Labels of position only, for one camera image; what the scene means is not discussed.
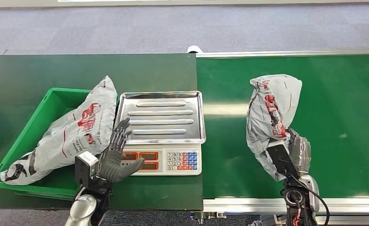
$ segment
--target green bin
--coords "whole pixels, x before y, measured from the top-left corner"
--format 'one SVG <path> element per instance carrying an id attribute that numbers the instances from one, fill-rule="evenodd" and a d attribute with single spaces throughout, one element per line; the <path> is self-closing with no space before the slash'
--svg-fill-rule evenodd
<path id="1" fill-rule="evenodd" d="M 77 108 L 90 90 L 51 88 L 24 127 L 13 146 L 0 163 L 0 172 L 32 151 L 50 124 L 72 109 Z M 7 185 L 0 180 L 0 188 L 16 194 L 53 199 L 71 200 L 78 189 L 74 180 L 74 166 L 56 169 L 42 180 L 30 185 Z"/>

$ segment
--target stainless steel tray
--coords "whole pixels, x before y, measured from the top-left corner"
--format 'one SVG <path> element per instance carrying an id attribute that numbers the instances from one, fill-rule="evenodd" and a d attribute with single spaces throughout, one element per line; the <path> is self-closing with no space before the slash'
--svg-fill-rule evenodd
<path id="1" fill-rule="evenodd" d="M 123 93 L 116 122 L 130 118 L 127 145 L 205 142 L 199 91 Z"/>

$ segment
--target gray carpet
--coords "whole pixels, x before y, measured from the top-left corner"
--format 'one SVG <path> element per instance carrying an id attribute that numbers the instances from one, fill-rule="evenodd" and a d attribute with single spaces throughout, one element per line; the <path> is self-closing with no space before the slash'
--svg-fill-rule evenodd
<path id="1" fill-rule="evenodd" d="M 0 54 L 178 53 L 190 45 L 204 52 L 369 49 L 369 4 L 0 8 Z M 64 225 L 67 216 L 0 210 L 0 226 Z M 111 211 L 105 225 L 196 224 L 185 212 Z"/>

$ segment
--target plastic bag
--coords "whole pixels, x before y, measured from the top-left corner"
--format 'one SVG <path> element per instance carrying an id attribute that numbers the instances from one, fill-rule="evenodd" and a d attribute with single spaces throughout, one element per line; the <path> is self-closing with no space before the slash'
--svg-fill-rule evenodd
<path id="1" fill-rule="evenodd" d="M 290 75 L 265 75 L 251 79 L 254 88 L 247 113 L 247 144 L 265 171 L 276 181 L 277 173 L 266 151 L 269 139 L 289 140 L 286 132 L 298 106 L 302 82 Z"/>
<path id="2" fill-rule="evenodd" d="M 74 164 L 85 151 L 100 154 L 110 143 L 117 92 L 106 76 L 76 109 L 54 121 L 38 146 L 15 161 L 0 179 L 10 185 L 38 181 L 54 169 Z"/>
<path id="3" fill-rule="evenodd" d="M 311 145 L 298 134 L 290 144 L 290 159 L 299 173 L 308 173 L 311 165 Z"/>

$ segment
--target weighing scale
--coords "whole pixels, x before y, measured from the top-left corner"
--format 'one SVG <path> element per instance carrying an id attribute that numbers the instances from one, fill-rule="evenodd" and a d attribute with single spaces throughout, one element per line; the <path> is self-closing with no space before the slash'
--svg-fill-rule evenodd
<path id="1" fill-rule="evenodd" d="M 205 142 L 199 91 L 123 93 L 116 122 L 129 117 L 132 134 L 121 162 L 145 162 L 134 176 L 189 176 L 201 173 L 201 144 Z"/>

